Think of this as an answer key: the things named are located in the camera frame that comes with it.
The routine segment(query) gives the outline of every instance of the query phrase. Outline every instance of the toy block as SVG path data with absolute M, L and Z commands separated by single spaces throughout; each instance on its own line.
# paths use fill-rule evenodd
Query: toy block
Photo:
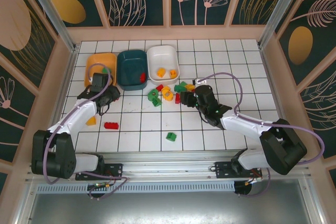
M 174 98 L 173 93 L 168 89 L 162 90 L 162 96 L 166 101 L 169 101 L 169 102 L 173 101 L 173 98 Z
M 177 77 L 176 70 L 175 69 L 170 70 L 169 75 L 170 75 L 170 79 L 175 79 Z
M 145 73 L 142 73 L 141 75 L 140 75 L 140 82 L 141 83 L 144 83 L 146 81 L 146 74 Z
M 174 91 L 177 92 L 177 93 L 180 93 L 180 92 L 187 91 L 187 89 L 185 87 L 183 87 L 183 86 L 175 85 Z
M 162 89 L 163 89 L 163 85 L 162 84 L 156 87 L 156 90 L 158 90 L 158 92 L 160 92 Z
M 157 76 L 158 77 L 161 77 L 163 78 L 164 74 L 166 73 L 166 70 L 164 68 L 160 68 L 158 71 L 157 71 Z
M 185 88 L 187 89 L 187 91 L 192 91 L 193 89 L 195 89 L 194 85 L 188 84 L 185 86 Z
M 87 122 L 86 122 L 87 126 L 92 126 L 92 125 L 96 125 L 96 118 L 93 116 L 91 117 Z
M 175 103 L 179 104 L 181 102 L 180 94 L 176 93 L 175 95 Z
M 181 86 L 181 87 L 185 87 L 186 85 L 188 85 L 188 83 L 186 83 L 185 81 L 182 81 L 182 82 L 180 83 L 180 86 Z
M 161 100 L 159 98 L 154 98 L 154 100 L 152 101 L 153 105 L 155 107 L 160 106 L 162 104 Z
M 119 129 L 119 124 L 118 123 L 108 123 L 106 122 L 104 124 L 105 129 L 110 129 L 110 130 L 118 130 Z
M 147 98 L 149 101 L 153 101 L 155 98 L 157 98 L 159 96 L 159 92 L 157 89 L 152 89 L 148 94 L 147 94 Z
M 169 132 L 166 136 L 166 139 L 168 139 L 169 141 L 175 142 L 176 135 L 173 132 Z

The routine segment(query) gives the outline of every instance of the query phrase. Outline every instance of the green block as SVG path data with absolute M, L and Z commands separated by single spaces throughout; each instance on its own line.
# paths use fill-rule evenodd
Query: green block
M 154 98 L 154 100 L 152 101 L 153 105 L 155 107 L 160 106 L 162 104 L 161 100 L 159 98 Z
M 149 101 L 154 101 L 155 98 L 158 98 L 159 96 L 159 92 L 157 89 L 152 89 L 148 94 L 147 94 L 147 98 Z
M 185 87 L 185 86 L 187 86 L 188 85 L 188 83 L 186 83 L 185 81 L 182 81 L 181 83 L 180 83 L 180 86 L 181 87 Z
M 180 92 L 187 91 L 187 88 L 182 87 L 182 86 L 180 86 L 180 85 L 175 85 L 175 87 L 174 87 L 174 91 L 177 92 L 177 93 L 180 93 Z
M 173 132 L 169 132 L 166 136 L 166 139 L 168 139 L 169 141 L 175 142 L 176 135 Z

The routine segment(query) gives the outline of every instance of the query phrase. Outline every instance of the red lego brick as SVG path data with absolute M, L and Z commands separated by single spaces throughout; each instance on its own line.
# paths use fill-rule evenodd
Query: red lego brick
M 181 102 L 180 94 L 176 93 L 175 95 L 175 103 L 179 104 Z
M 157 86 L 156 89 L 160 92 L 163 89 L 163 85 L 161 84 L 160 86 Z
M 144 83 L 146 81 L 146 74 L 145 73 L 142 73 L 141 75 L 140 75 L 140 82 L 141 83 Z
M 104 124 L 105 129 L 110 129 L 110 130 L 118 130 L 119 129 L 119 124 L 118 123 L 108 123 L 106 122 Z

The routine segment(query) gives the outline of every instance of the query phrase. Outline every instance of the white grid tile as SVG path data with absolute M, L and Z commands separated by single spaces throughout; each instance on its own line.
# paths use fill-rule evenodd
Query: white grid tile
M 179 52 L 193 52 L 194 42 L 191 39 L 184 39 L 177 41 Z
M 175 142 L 172 142 L 170 140 L 167 140 L 167 134 L 169 132 L 172 132 L 176 134 Z M 162 151 L 182 151 L 182 131 L 162 131 L 161 133 L 162 138 Z
M 112 52 L 113 41 L 99 41 L 97 43 L 96 53 Z
M 79 48 L 79 53 L 80 54 L 86 54 L 86 53 L 95 53 L 96 52 L 96 46 L 97 42 L 96 41 L 82 41 L 80 48 Z
M 184 151 L 203 151 L 202 131 L 183 131 L 183 150 Z
M 73 70 L 64 113 L 68 113 L 84 90 L 85 66 L 87 58 L 95 52 L 118 54 L 130 49 L 148 50 L 152 46 L 171 45 L 178 52 L 180 79 L 186 83 L 214 72 L 233 71 L 243 86 L 242 114 L 263 120 L 277 121 L 278 114 L 263 67 L 256 42 L 250 40 L 137 40 L 137 41 L 84 41 Z M 234 107 L 239 98 L 238 85 L 229 76 L 216 76 L 207 80 L 215 97 L 221 104 Z M 84 125 L 73 139 L 76 152 L 158 152 L 158 151 L 202 151 L 240 150 L 260 147 L 260 141 L 251 140 L 235 132 L 222 131 L 201 121 L 195 108 L 188 108 L 173 101 L 165 101 L 154 107 L 147 94 L 156 88 L 148 81 L 144 90 L 123 91 L 122 97 L 110 105 L 102 117 L 96 115 L 97 124 Z M 104 128 L 105 122 L 118 122 L 119 130 Z M 166 135 L 174 132 L 176 141 L 168 141 Z
M 212 64 L 211 52 L 195 52 L 196 64 Z
M 226 44 L 224 39 L 211 39 L 211 51 L 226 51 Z
M 223 131 L 203 131 L 205 150 L 225 150 Z
M 161 131 L 140 133 L 140 152 L 159 152 L 161 150 Z
M 140 132 L 120 132 L 119 152 L 138 152 L 140 146 Z
M 210 43 L 208 39 L 194 40 L 195 51 L 210 51 Z

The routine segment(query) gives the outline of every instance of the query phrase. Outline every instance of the purple cable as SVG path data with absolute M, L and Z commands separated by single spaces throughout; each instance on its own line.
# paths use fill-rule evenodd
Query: purple cable
M 48 151 L 49 151 L 49 148 L 50 148 L 50 145 L 51 145 L 51 142 L 52 140 L 54 139 L 55 135 L 57 134 L 57 132 L 65 125 L 65 123 L 68 121 L 68 119 L 78 110 L 80 109 L 82 106 L 84 106 L 85 104 L 87 104 L 88 102 L 94 100 L 95 98 L 99 97 L 101 94 L 103 94 L 105 92 L 105 90 L 108 88 L 108 86 L 110 85 L 110 81 L 111 81 L 111 73 L 110 73 L 110 70 L 108 69 L 108 67 L 106 67 L 104 64 L 101 64 L 101 63 L 95 63 L 95 64 L 92 64 L 89 69 L 88 69 L 88 76 L 89 76 L 89 79 L 90 79 L 90 70 L 93 66 L 103 66 L 103 68 L 106 69 L 106 71 L 109 73 L 108 76 L 109 76 L 109 80 L 107 82 L 107 84 L 105 85 L 105 87 L 102 89 L 102 91 L 100 91 L 98 94 L 96 94 L 94 97 L 91 97 L 89 100 L 85 100 L 83 101 L 82 103 L 80 103 L 77 107 L 75 107 L 72 111 L 69 112 L 69 114 L 67 114 L 67 116 L 60 122 L 59 126 L 54 130 L 54 132 L 51 134 L 48 142 L 47 142 L 47 145 L 46 145 L 46 148 L 45 148 L 45 151 L 44 151 L 44 155 L 43 155 L 43 176 L 44 176 L 44 179 L 46 180 L 46 182 L 50 185 L 56 183 L 59 178 L 56 178 L 54 181 L 51 181 L 49 180 L 48 178 L 48 175 L 47 175 L 47 157 L 48 157 Z
M 265 187 L 264 190 L 262 190 L 261 192 L 257 193 L 257 194 L 252 194 L 252 195 L 244 195 L 244 194 L 238 194 L 238 196 L 242 196 L 242 197 L 245 197 L 245 198 L 254 198 L 254 197 L 258 197 L 258 196 L 261 196 L 263 195 L 265 192 L 267 192 L 268 188 L 269 188 L 269 185 L 271 184 L 271 172 L 269 171 L 268 168 L 266 168 L 267 170 L 267 173 L 268 173 L 268 180 L 267 180 L 267 185 Z
M 205 80 L 207 80 L 207 79 L 209 79 L 209 78 L 211 78 L 211 77 L 213 77 L 213 76 L 217 76 L 217 75 L 219 75 L 219 74 L 225 74 L 225 75 L 227 75 L 227 76 L 231 76 L 233 79 L 235 79 L 235 80 L 237 81 L 237 83 L 238 83 L 238 85 L 239 85 L 239 89 L 240 89 L 240 98 L 239 98 L 239 102 L 237 103 L 237 105 L 236 105 L 236 106 L 234 107 L 234 109 L 233 109 L 234 112 L 235 112 L 235 114 L 236 114 L 239 118 L 244 119 L 244 120 L 246 120 L 246 121 L 248 121 L 248 122 L 251 122 L 251 123 L 256 123 L 256 124 L 259 124 L 259 125 L 264 125 L 264 126 L 269 126 L 269 127 L 282 127 L 282 128 L 291 128 L 291 129 L 297 129 L 297 130 L 306 131 L 306 132 L 312 134 L 314 137 L 317 138 L 317 140 L 319 141 L 319 143 L 320 143 L 320 145 L 321 145 L 321 150 L 320 150 L 319 154 L 318 154 L 316 157 L 313 157 L 312 159 L 309 159 L 309 160 L 307 160 L 307 161 L 303 161 L 303 162 L 299 162 L 298 165 L 309 164 L 309 163 L 311 163 L 311 162 L 314 162 L 314 161 L 318 160 L 318 159 L 323 155 L 323 152 L 324 152 L 324 142 L 323 142 L 322 138 L 321 138 L 318 134 L 316 134 L 314 131 L 311 131 L 311 130 L 308 130 L 308 129 L 305 129 L 305 128 L 303 128 L 303 127 L 299 127 L 299 126 L 293 126 L 293 125 L 273 124 L 273 123 L 259 122 L 259 121 L 255 121 L 255 120 L 252 120 L 252 119 L 250 119 L 250 118 L 246 118 L 246 117 L 240 115 L 240 114 L 237 112 L 237 109 L 238 109 L 239 105 L 240 105 L 240 104 L 242 103 L 242 101 L 243 101 L 243 87 L 242 87 L 240 81 L 238 80 L 238 78 L 235 77 L 233 74 L 231 74 L 231 73 L 225 73 L 225 72 L 214 73 L 214 74 L 212 74 L 212 75 L 210 75 L 210 76 L 208 76 L 208 77 L 205 77 L 205 78 L 201 79 L 199 82 L 201 82 L 201 81 L 205 81 Z
M 92 191 L 95 189 L 95 188 L 92 188 L 92 189 L 89 191 L 89 196 L 91 197 L 91 199 L 96 199 L 96 200 L 101 200 L 101 199 L 107 198 L 107 197 L 109 197 L 110 195 L 114 194 L 115 191 L 119 190 L 119 188 L 122 187 L 122 186 L 127 182 L 127 180 L 129 180 L 129 178 L 127 178 L 127 177 L 104 176 L 104 175 L 98 175 L 98 174 L 89 173 L 89 172 L 82 172 L 82 174 L 86 174 L 86 175 L 90 175 L 90 176 L 95 176 L 95 177 L 98 177 L 98 178 L 124 179 L 124 181 L 123 181 L 119 186 L 117 186 L 114 190 L 112 190 L 112 191 L 109 192 L 109 193 L 104 194 L 103 196 L 101 196 L 101 197 L 99 197 L 99 198 L 94 198 L 94 197 L 92 196 L 91 193 L 92 193 Z

